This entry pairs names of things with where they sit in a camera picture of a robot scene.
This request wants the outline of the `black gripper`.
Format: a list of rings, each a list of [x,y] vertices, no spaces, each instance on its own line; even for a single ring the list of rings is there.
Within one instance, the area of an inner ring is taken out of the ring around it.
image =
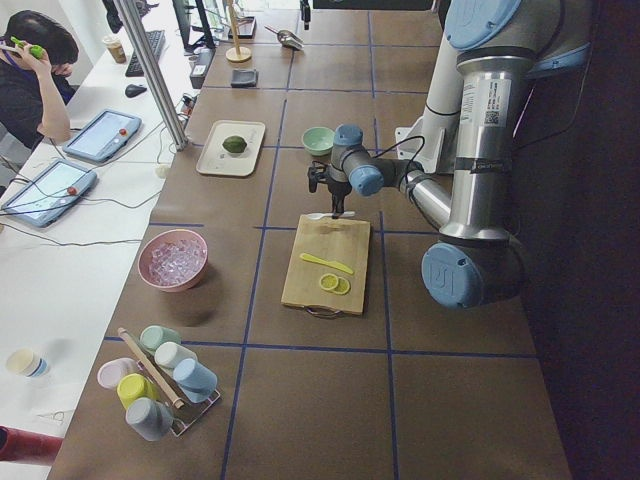
[[[308,190],[317,191],[319,184],[327,186],[331,195],[331,218],[337,219],[344,214],[344,196],[351,192],[351,184],[331,163],[313,160],[307,170]]]

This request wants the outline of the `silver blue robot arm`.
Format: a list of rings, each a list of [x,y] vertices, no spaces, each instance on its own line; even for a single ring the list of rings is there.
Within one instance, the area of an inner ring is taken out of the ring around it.
[[[524,250],[504,225],[513,135],[532,79],[581,66],[591,1],[447,1],[423,114],[396,132],[393,159],[370,155],[361,129],[339,126],[330,162],[308,171],[340,216],[351,193],[394,187],[439,232],[423,283],[439,304],[471,308],[516,296]]]

